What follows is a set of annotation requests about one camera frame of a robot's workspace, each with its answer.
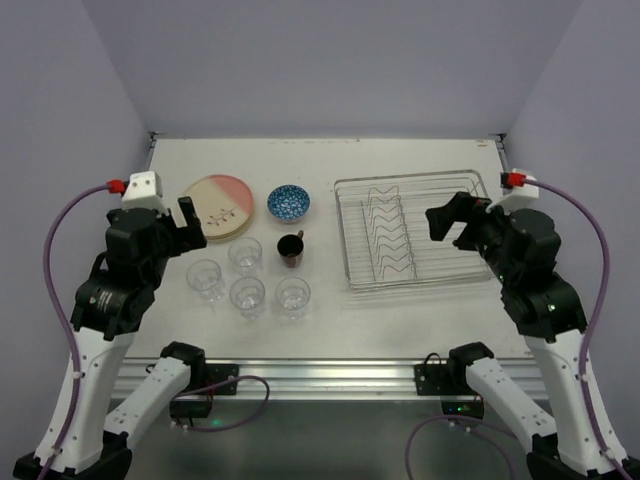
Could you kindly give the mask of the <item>cream plate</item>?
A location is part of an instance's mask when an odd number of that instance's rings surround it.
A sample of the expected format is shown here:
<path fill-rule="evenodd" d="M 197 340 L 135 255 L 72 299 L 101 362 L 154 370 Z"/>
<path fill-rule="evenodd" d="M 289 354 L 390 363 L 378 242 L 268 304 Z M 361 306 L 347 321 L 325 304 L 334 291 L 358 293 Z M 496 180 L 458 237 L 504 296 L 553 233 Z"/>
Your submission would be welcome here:
<path fill-rule="evenodd" d="M 209 243 L 225 243 L 243 235 L 249 229 L 251 223 L 251 219 L 242 224 L 231 222 L 211 223 L 203 227 L 203 232 Z"/>
<path fill-rule="evenodd" d="M 190 185 L 183 196 L 192 198 L 201 227 L 219 222 L 242 224 L 252 220 L 255 200 L 241 179 L 223 174 L 205 176 Z"/>

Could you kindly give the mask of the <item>cream plate back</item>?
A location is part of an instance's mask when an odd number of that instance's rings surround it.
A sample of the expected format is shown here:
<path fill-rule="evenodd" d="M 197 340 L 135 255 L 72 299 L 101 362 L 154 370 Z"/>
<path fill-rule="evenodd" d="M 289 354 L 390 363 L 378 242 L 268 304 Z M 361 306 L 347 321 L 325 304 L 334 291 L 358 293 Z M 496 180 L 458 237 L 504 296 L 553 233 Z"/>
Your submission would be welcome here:
<path fill-rule="evenodd" d="M 201 227 L 219 222 L 242 224 L 252 220 L 255 200 L 241 179 L 223 174 L 205 176 L 190 185 L 183 196 L 192 198 Z"/>

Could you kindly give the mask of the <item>clear glass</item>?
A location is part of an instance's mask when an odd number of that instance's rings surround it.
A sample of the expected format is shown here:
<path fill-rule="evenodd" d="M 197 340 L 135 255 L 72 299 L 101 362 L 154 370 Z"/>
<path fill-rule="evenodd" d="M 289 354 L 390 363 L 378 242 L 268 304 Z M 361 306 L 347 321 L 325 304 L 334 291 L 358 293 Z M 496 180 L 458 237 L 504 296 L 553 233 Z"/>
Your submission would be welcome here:
<path fill-rule="evenodd" d="M 265 286 L 256 277 L 242 277 L 231 285 L 229 299 L 244 318 L 256 319 L 265 310 Z"/>
<path fill-rule="evenodd" d="M 262 270 L 263 249 L 260 242 L 251 237 L 235 240 L 228 250 L 233 269 L 241 276 L 259 276 Z"/>
<path fill-rule="evenodd" d="M 188 286 L 201 298 L 213 302 L 224 296 L 224 280 L 219 264 L 210 259 L 194 262 L 186 273 Z"/>
<path fill-rule="evenodd" d="M 281 315 L 289 319 L 302 318 L 311 300 L 311 288 L 300 277 L 287 277 L 275 288 L 275 301 Z"/>

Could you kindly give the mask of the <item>blue patterned bowl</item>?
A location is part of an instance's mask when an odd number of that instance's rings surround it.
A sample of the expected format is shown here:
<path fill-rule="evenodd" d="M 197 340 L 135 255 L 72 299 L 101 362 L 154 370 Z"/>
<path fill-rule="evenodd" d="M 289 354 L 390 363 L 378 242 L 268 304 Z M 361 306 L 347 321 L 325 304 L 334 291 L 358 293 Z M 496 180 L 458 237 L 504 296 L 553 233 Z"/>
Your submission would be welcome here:
<path fill-rule="evenodd" d="M 267 210 L 283 223 L 296 223 L 309 211 L 311 198 L 308 192 L 294 184 L 276 187 L 267 197 Z"/>

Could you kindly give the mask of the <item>dark red cup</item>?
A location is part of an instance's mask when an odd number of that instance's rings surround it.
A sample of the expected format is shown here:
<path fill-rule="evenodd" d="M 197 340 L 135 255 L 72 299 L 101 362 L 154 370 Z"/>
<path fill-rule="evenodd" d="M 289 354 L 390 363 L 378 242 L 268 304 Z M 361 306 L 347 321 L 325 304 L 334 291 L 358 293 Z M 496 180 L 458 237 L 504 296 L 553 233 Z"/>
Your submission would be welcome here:
<path fill-rule="evenodd" d="M 304 254 L 304 231 L 281 237 L 276 245 L 277 252 L 287 268 L 296 268 Z"/>

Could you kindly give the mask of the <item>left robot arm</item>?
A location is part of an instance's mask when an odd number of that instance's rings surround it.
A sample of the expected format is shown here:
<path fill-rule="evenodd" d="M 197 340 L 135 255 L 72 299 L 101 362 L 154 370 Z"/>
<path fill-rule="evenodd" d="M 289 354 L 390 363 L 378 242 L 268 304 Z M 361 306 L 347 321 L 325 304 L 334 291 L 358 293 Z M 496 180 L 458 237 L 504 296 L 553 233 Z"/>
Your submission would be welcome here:
<path fill-rule="evenodd" d="M 69 321 L 73 345 L 54 415 L 37 449 L 19 458 L 16 479 L 123 479 L 133 450 L 171 400 L 205 379 L 205 353 L 172 342 L 149 378 L 109 409 L 120 367 L 155 300 L 169 259 L 206 245 L 193 202 L 178 200 L 186 224 L 150 208 L 107 215 L 106 249 L 78 288 Z"/>

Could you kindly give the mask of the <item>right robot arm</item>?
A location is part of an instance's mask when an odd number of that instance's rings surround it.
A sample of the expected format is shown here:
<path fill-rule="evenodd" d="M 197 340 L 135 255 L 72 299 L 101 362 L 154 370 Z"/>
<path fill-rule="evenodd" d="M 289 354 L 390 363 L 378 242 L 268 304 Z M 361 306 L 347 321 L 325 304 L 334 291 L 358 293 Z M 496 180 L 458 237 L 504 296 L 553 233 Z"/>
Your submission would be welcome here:
<path fill-rule="evenodd" d="M 534 479 L 636 479 L 609 421 L 588 359 L 580 356 L 587 320 L 575 289 L 555 271 L 561 239 L 546 214 L 512 213 L 490 200 L 456 193 L 425 216 L 441 241 L 454 223 L 453 244 L 476 252 L 501 284 L 501 302 L 539 368 L 551 406 L 545 412 L 475 342 L 450 351 L 452 378 L 489 402 L 520 442 Z"/>

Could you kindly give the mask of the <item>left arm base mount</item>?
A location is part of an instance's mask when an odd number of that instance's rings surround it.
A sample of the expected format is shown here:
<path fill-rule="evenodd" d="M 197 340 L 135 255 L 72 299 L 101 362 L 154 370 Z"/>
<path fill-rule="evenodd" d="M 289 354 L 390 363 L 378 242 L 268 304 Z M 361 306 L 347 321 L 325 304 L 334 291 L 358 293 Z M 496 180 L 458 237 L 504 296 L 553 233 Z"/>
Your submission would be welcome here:
<path fill-rule="evenodd" d="M 204 373 L 201 374 L 195 383 L 188 384 L 182 393 L 204 388 L 213 384 L 221 383 L 233 377 L 237 377 L 240 373 L 238 364 L 206 364 Z M 205 419 L 211 413 L 213 407 L 214 395 L 234 396 L 237 391 L 236 384 L 229 384 L 219 387 L 217 390 L 209 390 L 203 394 L 202 399 L 179 398 L 172 400 L 169 404 L 169 416 L 174 421 L 188 421 L 190 424 L 195 419 Z"/>

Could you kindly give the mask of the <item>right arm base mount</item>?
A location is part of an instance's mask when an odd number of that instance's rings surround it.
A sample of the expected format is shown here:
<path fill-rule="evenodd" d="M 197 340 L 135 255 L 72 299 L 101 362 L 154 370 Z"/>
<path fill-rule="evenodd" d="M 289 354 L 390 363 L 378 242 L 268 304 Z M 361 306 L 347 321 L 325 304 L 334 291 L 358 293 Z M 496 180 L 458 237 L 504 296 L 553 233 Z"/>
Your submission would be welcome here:
<path fill-rule="evenodd" d="M 442 413 L 449 419 L 483 420 L 484 399 L 469 387 L 465 372 L 473 362 L 484 358 L 493 359 L 494 353 L 481 342 L 453 348 L 446 359 L 436 352 L 428 354 L 423 361 L 413 365 L 416 394 L 439 397 Z"/>

